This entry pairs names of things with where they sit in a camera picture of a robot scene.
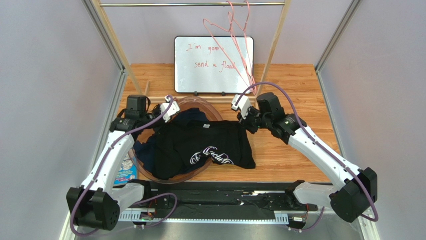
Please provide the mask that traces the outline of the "black floral t-shirt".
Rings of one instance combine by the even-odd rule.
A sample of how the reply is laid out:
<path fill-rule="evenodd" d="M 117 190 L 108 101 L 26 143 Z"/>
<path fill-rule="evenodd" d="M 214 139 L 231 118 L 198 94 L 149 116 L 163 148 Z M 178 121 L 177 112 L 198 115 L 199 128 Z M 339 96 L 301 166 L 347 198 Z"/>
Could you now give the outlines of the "black floral t-shirt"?
<path fill-rule="evenodd" d="M 152 174 L 169 180 L 209 159 L 217 165 L 256 168 L 247 131 L 237 121 L 178 120 L 157 133 Z"/>

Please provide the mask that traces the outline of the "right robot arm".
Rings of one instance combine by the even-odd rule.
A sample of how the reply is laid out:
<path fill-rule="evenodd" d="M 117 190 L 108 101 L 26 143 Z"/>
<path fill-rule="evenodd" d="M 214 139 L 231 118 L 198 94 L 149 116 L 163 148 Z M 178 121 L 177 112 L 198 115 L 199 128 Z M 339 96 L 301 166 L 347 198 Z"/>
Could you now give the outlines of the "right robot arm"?
<path fill-rule="evenodd" d="M 257 99 L 259 109 L 245 95 L 236 95 L 232 110 L 239 123 L 250 133 L 267 129 L 286 145 L 302 153 L 330 180 L 320 185 L 298 180 L 286 189 L 291 206 L 317 205 L 332 209 L 342 220 L 353 223 L 378 200 L 378 175 L 370 167 L 361 169 L 326 145 L 295 114 L 286 114 L 271 92 Z"/>

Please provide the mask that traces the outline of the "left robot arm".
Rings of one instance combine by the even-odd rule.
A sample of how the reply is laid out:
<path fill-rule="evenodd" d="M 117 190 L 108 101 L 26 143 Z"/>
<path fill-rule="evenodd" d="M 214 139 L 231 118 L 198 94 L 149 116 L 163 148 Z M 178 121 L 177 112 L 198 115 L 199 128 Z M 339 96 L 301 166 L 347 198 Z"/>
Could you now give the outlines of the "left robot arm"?
<path fill-rule="evenodd" d="M 111 123 L 106 145 L 87 178 L 66 195 L 70 211 L 69 228 L 78 237 L 86 238 L 98 231 L 112 231 L 123 212 L 135 205 L 155 199 L 148 182 L 131 179 L 123 188 L 114 190 L 117 175 L 125 158 L 133 151 L 138 136 L 146 129 L 171 121 L 180 108 L 171 95 L 153 112 L 151 100 L 144 95 L 130 95 L 127 106 Z"/>

